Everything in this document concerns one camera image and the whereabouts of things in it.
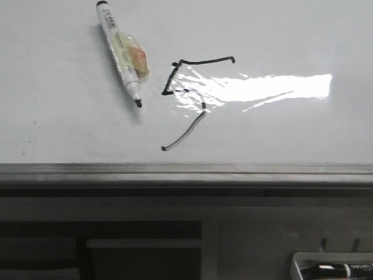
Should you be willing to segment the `black deli marker in tray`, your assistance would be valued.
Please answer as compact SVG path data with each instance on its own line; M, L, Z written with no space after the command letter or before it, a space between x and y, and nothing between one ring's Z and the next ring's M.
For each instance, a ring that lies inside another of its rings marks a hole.
M372 264L316 263L301 270L303 279L372 279Z

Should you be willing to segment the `white marker with tape wad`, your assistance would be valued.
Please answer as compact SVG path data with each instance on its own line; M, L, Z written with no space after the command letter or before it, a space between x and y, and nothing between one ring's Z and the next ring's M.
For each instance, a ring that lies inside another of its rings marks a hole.
M141 108L140 80L149 75L146 54L132 36L121 31L107 1L98 1L96 12L122 84L136 106Z

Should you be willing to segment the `white plastic marker tray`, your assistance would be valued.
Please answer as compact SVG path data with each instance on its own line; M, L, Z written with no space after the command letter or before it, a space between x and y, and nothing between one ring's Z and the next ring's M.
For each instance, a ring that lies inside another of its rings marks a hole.
M301 270L316 263L372 264L371 253L294 253L290 268L292 279L303 279Z

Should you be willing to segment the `white whiteboard with metal frame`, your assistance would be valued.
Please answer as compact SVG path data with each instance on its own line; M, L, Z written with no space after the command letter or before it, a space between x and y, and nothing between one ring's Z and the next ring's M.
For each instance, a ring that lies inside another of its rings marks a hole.
M371 1L1 2L1 183L372 187Z

